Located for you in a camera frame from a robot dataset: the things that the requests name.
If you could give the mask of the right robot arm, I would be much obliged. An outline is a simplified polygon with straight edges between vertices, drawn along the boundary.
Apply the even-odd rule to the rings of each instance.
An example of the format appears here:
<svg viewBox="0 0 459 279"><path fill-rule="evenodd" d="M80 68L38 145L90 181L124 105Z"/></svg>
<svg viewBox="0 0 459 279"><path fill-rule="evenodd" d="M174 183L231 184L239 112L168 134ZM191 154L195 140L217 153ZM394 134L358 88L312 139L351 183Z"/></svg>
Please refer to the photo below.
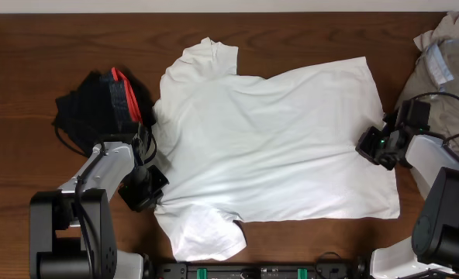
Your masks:
<svg viewBox="0 0 459 279"><path fill-rule="evenodd" d="M358 141L372 164L410 168L425 202L412 235L359 259L356 278L459 278L459 157L430 132L429 116L429 103L409 99L384 118L384 129L372 126Z"/></svg>

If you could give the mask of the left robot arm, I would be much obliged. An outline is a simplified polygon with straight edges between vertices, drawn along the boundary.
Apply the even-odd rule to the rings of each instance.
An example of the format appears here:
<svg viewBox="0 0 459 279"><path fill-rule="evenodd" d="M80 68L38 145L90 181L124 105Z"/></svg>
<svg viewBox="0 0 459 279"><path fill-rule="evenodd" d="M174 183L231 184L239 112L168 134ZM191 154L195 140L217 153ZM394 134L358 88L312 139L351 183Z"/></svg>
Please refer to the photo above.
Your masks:
<svg viewBox="0 0 459 279"><path fill-rule="evenodd" d="M129 209L153 208L167 178L153 160L150 130L113 135L94 146L85 165L56 191L29 204L32 278L153 278L148 256L118 249L109 202L118 194Z"/></svg>

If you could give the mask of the white printed t-shirt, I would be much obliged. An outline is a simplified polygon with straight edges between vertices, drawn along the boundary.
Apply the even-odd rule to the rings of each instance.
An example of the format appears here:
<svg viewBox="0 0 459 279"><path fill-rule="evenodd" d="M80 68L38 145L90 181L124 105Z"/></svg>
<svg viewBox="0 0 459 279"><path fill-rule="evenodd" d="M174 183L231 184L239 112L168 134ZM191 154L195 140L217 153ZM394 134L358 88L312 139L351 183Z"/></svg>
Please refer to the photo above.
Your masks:
<svg viewBox="0 0 459 279"><path fill-rule="evenodd" d="M160 80L155 216L174 258L233 257L241 222L399 217L395 173L356 151L384 115L366 59L266 79L239 75L238 53L205 38Z"/></svg>

